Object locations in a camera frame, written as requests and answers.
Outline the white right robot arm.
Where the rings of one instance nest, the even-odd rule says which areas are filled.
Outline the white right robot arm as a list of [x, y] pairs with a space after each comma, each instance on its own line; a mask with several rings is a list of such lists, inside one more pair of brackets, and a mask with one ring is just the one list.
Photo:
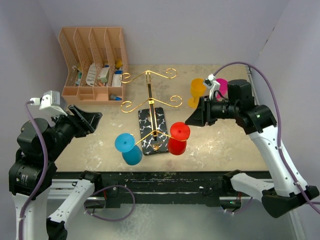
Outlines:
[[259, 150], [272, 183], [253, 178], [240, 170], [223, 176], [222, 190], [228, 196], [242, 192], [259, 200], [273, 218], [279, 218], [320, 195], [309, 185], [293, 164], [285, 147], [278, 141], [278, 125], [266, 105], [256, 105], [251, 84], [244, 79], [227, 84], [228, 98], [221, 101], [203, 96], [186, 125], [204, 127], [218, 119], [234, 119]]

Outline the orange plastic wine glass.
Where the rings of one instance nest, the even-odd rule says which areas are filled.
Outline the orange plastic wine glass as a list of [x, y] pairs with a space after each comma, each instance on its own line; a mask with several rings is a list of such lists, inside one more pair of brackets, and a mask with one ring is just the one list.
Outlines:
[[202, 78], [193, 79], [190, 84], [190, 94], [192, 97], [187, 102], [188, 106], [195, 109], [199, 104], [200, 97], [204, 95], [205, 91], [204, 80]]

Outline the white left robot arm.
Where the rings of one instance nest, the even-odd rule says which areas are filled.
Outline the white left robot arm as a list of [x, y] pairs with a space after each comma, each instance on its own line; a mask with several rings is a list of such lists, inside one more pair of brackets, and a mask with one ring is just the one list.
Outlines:
[[75, 105], [53, 117], [50, 126], [44, 118], [33, 118], [23, 124], [17, 137], [19, 149], [8, 172], [9, 191], [16, 210], [16, 239], [65, 240], [68, 223], [90, 196], [103, 191], [102, 176], [85, 170], [62, 205], [47, 215], [50, 187], [57, 171], [55, 161], [73, 138], [95, 132], [102, 118], [100, 112], [86, 112]]

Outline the red plastic wine glass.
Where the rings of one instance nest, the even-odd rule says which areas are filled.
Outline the red plastic wine glass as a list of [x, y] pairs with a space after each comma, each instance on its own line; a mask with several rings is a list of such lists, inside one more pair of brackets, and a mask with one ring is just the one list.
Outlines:
[[175, 122], [170, 128], [168, 151], [176, 156], [182, 155], [187, 148], [187, 139], [191, 130], [184, 122]]

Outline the blue plastic wine glass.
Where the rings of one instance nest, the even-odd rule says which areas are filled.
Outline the blue plastic wine glass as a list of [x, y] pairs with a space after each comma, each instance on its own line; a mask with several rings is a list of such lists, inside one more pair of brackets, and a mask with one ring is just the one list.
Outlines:
[[114, 142], [117, 151], [122, 154], [123, 160], [130, 166], [140, 163], [143, 157], [141, 149], [136, 145], [135, 138], [130, 133], [122, 133]]

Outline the pink plastic wine glass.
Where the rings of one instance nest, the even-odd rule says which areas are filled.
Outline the pink plastic wine glass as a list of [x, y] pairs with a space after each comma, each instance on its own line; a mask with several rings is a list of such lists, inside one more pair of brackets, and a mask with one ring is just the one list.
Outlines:
[[[220, 84], [219, 92], [225, 97], [228, 92], [228, 81], [223, 78], [217, 78], [216, 81]], [[222, 98], [218, 91], [215, 91], [215, 98], [217, 100]]]

